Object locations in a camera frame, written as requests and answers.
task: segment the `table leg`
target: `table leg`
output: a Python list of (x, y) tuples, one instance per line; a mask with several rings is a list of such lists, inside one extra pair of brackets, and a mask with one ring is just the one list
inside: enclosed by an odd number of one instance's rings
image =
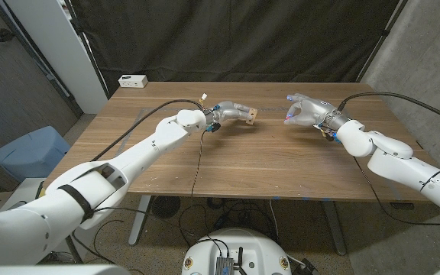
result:
[(335, 252), (341, 256), (347, 253), (344, 243), (344, 236), (342, 235), (341, 223), (337, 215), (337, 209), (332, 201), (322, 201), (322, 206), (327, 216), (328, 226), (334, 239)]
[[(138, 204), (138, 210), (146, 212), (149, 208), (151, 196), (142, 196), (141, 201)], [(130, 245), (136, 245), (138, 242), (138, 235), (141, 232), (142, 224), (144, 224), (145, 215), (142, 213), (135, 214), (134, 224), (131, 227), (130, 237), (128, 243)]]

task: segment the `gray carpet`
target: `gray carpet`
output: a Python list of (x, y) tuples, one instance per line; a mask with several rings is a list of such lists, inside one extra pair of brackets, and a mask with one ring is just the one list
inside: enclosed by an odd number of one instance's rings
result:
[[(417, 204), (396, 217), (440, 222), (440, 208)], [(440, 270), (440, 226), (407, 225), (386, 216), (376, 203), (338, 202), (338, 213), (355, 274), (434, 274)]]
[[(135, 194), (128, 194), (121, 206), (136, 209), (139, 197)], [(181, 225), (195, 233), (194, 237), (187, 237), (188, 241), (193, 243), (212, 231), (214, 222), (223, 211), (210, 209), (206, 205), (205, 198), (194, 198), (191, 201), (191, 198), (183, 197), (180, 212), (167, 221), (178, 224), (180, 213), (191, 203), (205, 206), (209, 226), (207, 230), (201, 207), (194, 207), (185, 212)], [(244, 208), (241, 200), (228, 202), (228, 205), (232, 206), (235, 203), (238, 203), (235, 206), (236, 209)], [(247, 209), (256, 208), (249, 206), (251, 203), (258, 205), (261, 211), (270, 216), (267, 201), (244, 200)], [(353, 274), (349, 256), (338, 256), (334, 251), (320, 202), (273, 201), (273, 209), (277, 215), (280, 245), (288, 254), (300, 260), (306, 257), (321, 274)], [(239, 211), (233, 211), (229, 215), (231, 221), (225, 226), (239, 226), (235, 224), (238, 220), (238, 213)], [(252, 228), (265, 232), (268, 229), (268, 222), (264, 215), (257, 210), (250, 211), (250, 213), (251, 222), (244, 227), (251, 225)], [(133, 212), (115, 210), (107, 221), (119, 219), (124, 222), (111, 222), (99, 231), (95, 243), (98, 251), (127, 269), (139, 269), (145, 274), (179, 274), (188, 249), (179, 229), (149, 218), (138, 244), (131, 247), (128, 245), (128, 235), (133, 217)], [(95, 256), (88, 254), (85, 261), (91, 261), (90, 263), (94, 264), (105, 263), (103, 260), (95, 259)]]

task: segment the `humanoid robot hand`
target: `humanoid robot hand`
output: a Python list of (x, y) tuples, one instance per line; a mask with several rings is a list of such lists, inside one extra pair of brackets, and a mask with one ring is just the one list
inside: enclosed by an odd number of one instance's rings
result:
[[(328, 102), (324, 102), (320, 99), (312, 99), (299, 93), (288, 95), (286, 98), (295, 102), (291, 105), (286, 114), (284, 120), (284, 124), (286, 125), (319, 125), (324, 121), (326, 115), (332, 113), (336, 109), (336, 107)], [(295, 115), (295, 112), (298, 109), (300, 110), (300, 113)]]
[(250, 108), (246, 105), (233, 103), (230, 101), (220, 102), (213, 108), (213, 119), (215, 122), (222, 122), (227, 119), (236, 118), (241, 120), (252, 119), (249, 115)]

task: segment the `blue storage bin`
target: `blue storage bin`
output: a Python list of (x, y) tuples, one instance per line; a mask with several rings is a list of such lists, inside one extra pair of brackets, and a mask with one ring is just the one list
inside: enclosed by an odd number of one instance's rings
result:
[(32, 131), (0, 148), (0, 165), (15, 179), (45, 178), (70, 149), (51, 126)]

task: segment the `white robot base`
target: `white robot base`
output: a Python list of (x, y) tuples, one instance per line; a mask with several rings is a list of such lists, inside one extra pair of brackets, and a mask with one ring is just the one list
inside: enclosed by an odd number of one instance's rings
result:
[(267, 236), (246, 228), (224, 228), (201, 238), (186, 252), (181, 274), (291, 275), (291, 269), (284, 250)]

